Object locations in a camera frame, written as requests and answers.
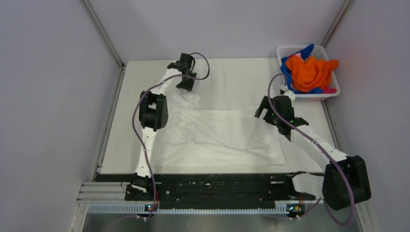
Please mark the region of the white t shirt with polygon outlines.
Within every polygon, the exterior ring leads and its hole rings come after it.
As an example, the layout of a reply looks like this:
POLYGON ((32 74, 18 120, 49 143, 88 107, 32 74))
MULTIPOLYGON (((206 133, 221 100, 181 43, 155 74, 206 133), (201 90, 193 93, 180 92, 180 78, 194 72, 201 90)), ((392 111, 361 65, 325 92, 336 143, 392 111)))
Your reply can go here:
POLYGON ((170 118, 152 152, 156 167, 285 165, 278 130, 251 108, 209 110, 199 103, 192 93, 169 100, 170 118))

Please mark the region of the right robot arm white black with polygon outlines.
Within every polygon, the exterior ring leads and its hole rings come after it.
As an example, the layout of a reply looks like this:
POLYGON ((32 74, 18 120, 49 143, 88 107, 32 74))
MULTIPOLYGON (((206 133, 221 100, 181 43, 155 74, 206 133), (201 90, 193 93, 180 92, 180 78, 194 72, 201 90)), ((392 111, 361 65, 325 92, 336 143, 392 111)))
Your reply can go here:
POLYGON ((287 94, 269 98, 264 96, 255 112, 259 118, 275 126, 280 135, 302 149, 322 169, 323 174, 313 175, 298 171, 286 176, 283 192, 289 199, 307 193, 324 199, 333 210, 371 198, 372 193, 366 163, 360 156, 349 156, 322 139, 301 117, 295 117, 293 100, 287 94))

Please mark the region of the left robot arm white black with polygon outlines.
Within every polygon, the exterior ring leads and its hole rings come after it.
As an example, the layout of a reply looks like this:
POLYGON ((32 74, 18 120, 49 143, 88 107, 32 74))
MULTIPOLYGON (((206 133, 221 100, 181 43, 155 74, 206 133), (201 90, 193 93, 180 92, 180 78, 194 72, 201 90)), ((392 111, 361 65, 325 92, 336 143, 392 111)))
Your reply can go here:
POLYGON ((165 92, 171 83, 170 77, 181 77, 182 80, 176 86, 178 89, 191 91, 197 73, 192 72, 195 58, 191 54, 182 53, 179 60, 167 66, 164 76, 159 82, 143 91, 140 100, 132 115, 132 128, 135 132, 135 117, 142 127, 142 133, 137 134, 141 142, 140 158, 135 169, 135 179, 131 187, 136 189, 137 194, 144 200, 151 199, 155 194, 155 181, 153 180, 153 167, 150 165, 152 150, 156 135, 163 129, 168 121, 168 106, 165 92))

